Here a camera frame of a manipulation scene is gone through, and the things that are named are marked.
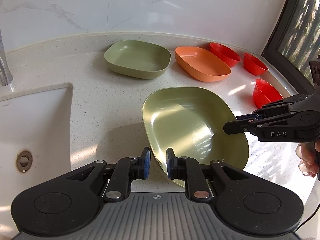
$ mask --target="backsplash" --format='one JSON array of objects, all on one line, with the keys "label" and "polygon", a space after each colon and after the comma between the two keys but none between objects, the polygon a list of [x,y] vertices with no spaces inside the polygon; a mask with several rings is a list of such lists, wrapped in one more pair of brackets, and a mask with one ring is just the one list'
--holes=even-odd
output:
[{"label": "backsplash", "polygon": [[0,0],[6,51],[65,35],[182,34],[260,54],[285,0]]}]

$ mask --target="window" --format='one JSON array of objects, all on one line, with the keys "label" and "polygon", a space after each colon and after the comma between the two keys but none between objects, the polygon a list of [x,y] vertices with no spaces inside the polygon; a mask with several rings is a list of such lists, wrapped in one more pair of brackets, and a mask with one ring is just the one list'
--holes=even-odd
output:
[{"label": "window", "polygon": [[320,54],[320,0],[287,0],[262,55],[303,94],[314,92],[309,61]]}]

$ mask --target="white sink basin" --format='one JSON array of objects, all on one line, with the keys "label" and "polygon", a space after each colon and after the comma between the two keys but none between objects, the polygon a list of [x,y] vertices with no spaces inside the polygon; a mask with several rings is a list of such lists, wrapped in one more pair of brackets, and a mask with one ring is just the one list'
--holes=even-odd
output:
[{"label": "white sink basin", "polygon": [[[10,214],[17,194],[71,170],[71,101],[72,88],[0,101],[0,240],[18,233]],[[16,164],[22,150],[32,155],[25,172]]]}]

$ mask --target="green tray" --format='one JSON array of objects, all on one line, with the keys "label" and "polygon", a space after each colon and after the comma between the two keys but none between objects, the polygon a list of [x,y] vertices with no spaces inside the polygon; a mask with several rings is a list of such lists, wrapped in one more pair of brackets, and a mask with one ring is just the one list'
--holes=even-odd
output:
[{"label": "green tray", "polygon": [[108,67],[119,74],[142,79],[161,76],[169,66],[171,54],[159,45],[125,40],[113,44],[105,53]]},{"label": "green tray", "polygon": [[[192,157],[200,164],[220,160],[239,169],[247,164],[249,145],[245,134],[224,133],[223,125],[236,121],[236,117],[209,90],[199,87],[157,90],[144,102],[142,119],[152,152],[165,173],[169,147],[177,157]],[[175,182],[184,186],[182,180]]]}]

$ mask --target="black window frame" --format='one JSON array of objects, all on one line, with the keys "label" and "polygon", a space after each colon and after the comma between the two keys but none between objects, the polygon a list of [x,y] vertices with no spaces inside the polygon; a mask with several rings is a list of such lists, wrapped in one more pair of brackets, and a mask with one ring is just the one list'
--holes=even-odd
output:
[{"label": "black window frame", "polygon": [[269,61],[300,94],[313,94],[314,87],[307,78],[279,51],[278,47],[290,24],[299,0],[286,0],[280,18],[262,52]]}]

